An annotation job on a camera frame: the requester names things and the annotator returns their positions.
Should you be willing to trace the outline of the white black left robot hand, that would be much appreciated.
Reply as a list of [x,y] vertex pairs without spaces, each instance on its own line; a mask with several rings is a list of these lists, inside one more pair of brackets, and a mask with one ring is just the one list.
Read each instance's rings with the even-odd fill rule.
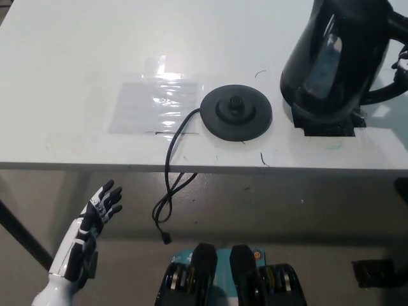
[[89,199],[66,232],[51,264],[50,275],[61,277],[75,289],[82,289],[94,276],[97,263],[96,240],[105,224],[122,209],[122,188],[109,180]]

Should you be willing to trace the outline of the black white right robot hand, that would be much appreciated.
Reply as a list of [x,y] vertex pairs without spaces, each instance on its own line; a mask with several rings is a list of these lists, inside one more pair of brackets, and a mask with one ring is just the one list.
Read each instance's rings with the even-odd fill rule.
[[407,86],[407,50],[407,45],[404,45],[398,54],[397,61],[391,66],[392,69],[396,70],[394,81],[404,86]]

